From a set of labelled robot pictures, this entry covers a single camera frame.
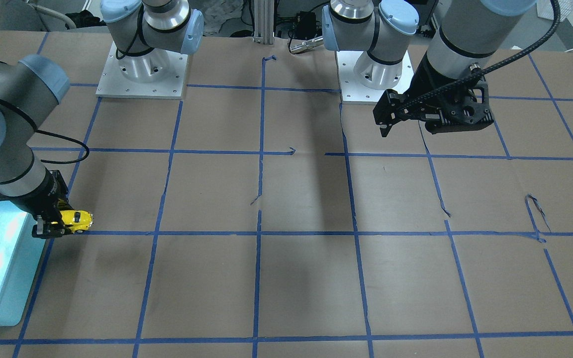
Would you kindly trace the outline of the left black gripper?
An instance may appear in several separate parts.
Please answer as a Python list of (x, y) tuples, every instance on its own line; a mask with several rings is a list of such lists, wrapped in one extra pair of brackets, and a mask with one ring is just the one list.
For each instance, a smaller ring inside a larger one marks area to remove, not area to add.
[(495, 122), (489, 106), (487, 81), (477, 63), (458, 79), (437, 72), (430, 63), (420, 63), (404, 93), (386, 89), (373, 109), (382, 138), (392, 125), (407, 120), (425, 123), (432, 134), (480, 131)]

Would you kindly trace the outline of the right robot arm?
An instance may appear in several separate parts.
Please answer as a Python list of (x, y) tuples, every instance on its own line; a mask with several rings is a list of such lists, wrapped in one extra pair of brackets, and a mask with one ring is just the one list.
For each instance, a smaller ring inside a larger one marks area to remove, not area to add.
[[(5, 6), (0, 0), (0, 21)], [(99, 7), (114, 58), (134, 82), (160, 79), (169, 68), (167, 51), (194, 54), (201, 44), (204, 14), (188, 0), (102, 0)], [(35, 238), (82, 233), (93, 224), (91, 213), (70, 205), (61, 173), (48, 170), (27, 144), (69, 89), (68, 75), (46, 57), (0, 61), (0, 201), (30, 214)]]

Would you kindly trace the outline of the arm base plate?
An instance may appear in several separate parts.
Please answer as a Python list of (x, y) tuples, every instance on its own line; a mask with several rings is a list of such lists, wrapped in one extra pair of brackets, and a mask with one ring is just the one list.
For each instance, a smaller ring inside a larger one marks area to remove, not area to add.
[(184, 97), (189, 55), (155, 49), (141, 57), (125, 56), (112, 44), (96, 95), (125, 99), (178, 99)]
[(400, 63), (375, 63), (366, 52), (336, 52), (337, 73), (343, 104), (375, 104), (386, 89), (404, 93), (414, 70), (408, 52)]

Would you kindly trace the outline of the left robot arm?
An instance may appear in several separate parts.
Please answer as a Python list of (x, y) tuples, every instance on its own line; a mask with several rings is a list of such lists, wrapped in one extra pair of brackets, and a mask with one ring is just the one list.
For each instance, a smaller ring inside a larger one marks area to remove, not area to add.
[(453, 0), (414, 70), (408, 88), (394, 76), (420, 29), (420, 14), (406, 0), (332, 0), (321, 10), (324, 46), (357, 51), (354, 69), (382, 91), (373, 108), (383, 137), (402, 121), (422, 122), (431, 134), (480, 131), (495, 123), (485, 75), (487, 62), (533, 0)]

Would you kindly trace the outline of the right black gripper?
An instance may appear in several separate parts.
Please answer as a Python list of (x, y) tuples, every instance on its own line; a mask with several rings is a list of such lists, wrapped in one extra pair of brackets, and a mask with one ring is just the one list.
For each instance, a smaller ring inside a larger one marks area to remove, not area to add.
[(68, 234), (62, 220), (62, 210), (71, 209), (68, 188), (59, 170), (46, 171), (38, 188), (18, 198), (18, 208), (32, 215), (36, 224), (32, 237), (40, 239), (61, 238)]

